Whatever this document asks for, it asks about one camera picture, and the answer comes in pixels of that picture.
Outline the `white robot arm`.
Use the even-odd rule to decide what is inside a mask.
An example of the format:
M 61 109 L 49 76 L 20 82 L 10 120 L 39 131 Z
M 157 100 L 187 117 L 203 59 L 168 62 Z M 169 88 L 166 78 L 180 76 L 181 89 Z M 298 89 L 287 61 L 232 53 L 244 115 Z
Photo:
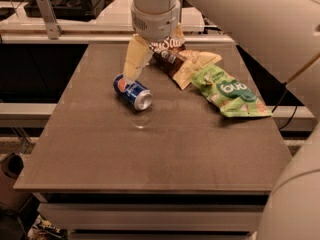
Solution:
M 310 110 L 320 115 L 320 0 L 187 0 Z M 147 41 L 176 27 L 178 0 L 133 0 Z M 264 208 L 256 240 L 320 240 L 320 125 L 291 159 Z

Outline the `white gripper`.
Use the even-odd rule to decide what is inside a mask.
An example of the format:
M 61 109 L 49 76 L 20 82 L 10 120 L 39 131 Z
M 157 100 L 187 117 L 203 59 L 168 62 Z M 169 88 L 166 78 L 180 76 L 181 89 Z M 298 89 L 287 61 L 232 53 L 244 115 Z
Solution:
M 151 14 L 141 11 L 132 4 L 132 26 L 137 34 L 133 35 L 127 47 L 123 69 L 123 76 L 127 83 L 133 83 L 138 79 L 153 56 L 146 40 L 160 42 L 170 36 L 171 48 L 181 47 L 185 43 L 182 26 L 178 24 L 180 8 L 180 2 L 176 1 L 169 11 Z

